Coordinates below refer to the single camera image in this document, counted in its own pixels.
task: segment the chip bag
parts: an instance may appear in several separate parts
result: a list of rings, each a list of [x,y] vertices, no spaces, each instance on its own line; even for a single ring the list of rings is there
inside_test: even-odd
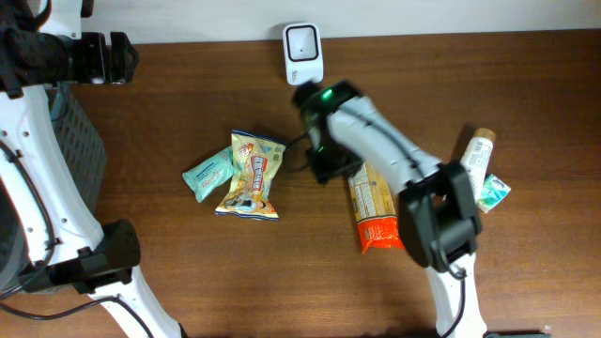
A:
[[[384,177],[364,163],[359,172],[348,179],[348,186],[362,252],[365,254],[369,248],[403,249],[393,198]]]
[[[181,176],[194,191],[196,201],[202,202],[213,189],[224,184],[232,175],[232,147],[218,152]]]
[[[268,199],[285,146],[245,131],[232,131],[234,175],[229,193],[215,209],[218,215],[233,214],[254,220],[277,221]]]

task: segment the green led light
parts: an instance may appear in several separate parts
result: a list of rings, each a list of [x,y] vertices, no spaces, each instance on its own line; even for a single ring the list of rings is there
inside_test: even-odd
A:
[[[328,100],[329,98],[331,98],[332,94],[333,94],[333,92],[331,91],[331,89],[328,89],[325,92],[323,92],[323,94],[321,94],[321,99]]]

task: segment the bottle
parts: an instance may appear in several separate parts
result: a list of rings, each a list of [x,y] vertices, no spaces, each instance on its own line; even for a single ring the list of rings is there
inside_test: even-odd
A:
[[[480,199],[482,185],[485,182],[486,168],[496,138],[497,135],[492,130],[477,129],[468,144],[465,154],[463,154],[463,158],[461,158],[461,164],[466,168],[470,177],[471,191],[475,202]]]

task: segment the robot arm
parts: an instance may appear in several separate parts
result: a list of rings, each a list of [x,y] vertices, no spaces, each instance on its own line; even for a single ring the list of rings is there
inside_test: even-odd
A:
[[[293,101],[313,143],[309,163],[319,182],[351,175],[369,161],[400,193],[399,233],[409,255],[426,269],[439,334],[483,337],[473,276],[481,225],[463,167],[442,165],[421,151],[346,82],[325,90],[304,84]],[[436,206],[435,194],[445,196]]]
[[[42,5],[45,21],[27,20],[33,17],[24,1],[0,2],[0,193],[6,202],[0,246],[12,249],[10,256],[0,253],[0,300],[72,285],[94,300],[118,300],[101,305],[130,337],[185,336],[142,275],[135,229],[127,221],[100,226],[80,195],[44,90],[66,81],[129,82],[137,53],[123,33],[112,33],[111,50],[102,34],[82,33],[80,14],[91,14],[82,0]],[[65,113],[58,123],[69,118]]]

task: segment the bottle cap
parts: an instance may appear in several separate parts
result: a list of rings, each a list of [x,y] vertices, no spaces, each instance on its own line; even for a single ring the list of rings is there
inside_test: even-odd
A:
[[[473,134],[473,137],[483,137],[486,140],[490,140],[490,142],[495,143],[497,139],[497,134],[494,131],[486,128],[478,128],[476,132]]]

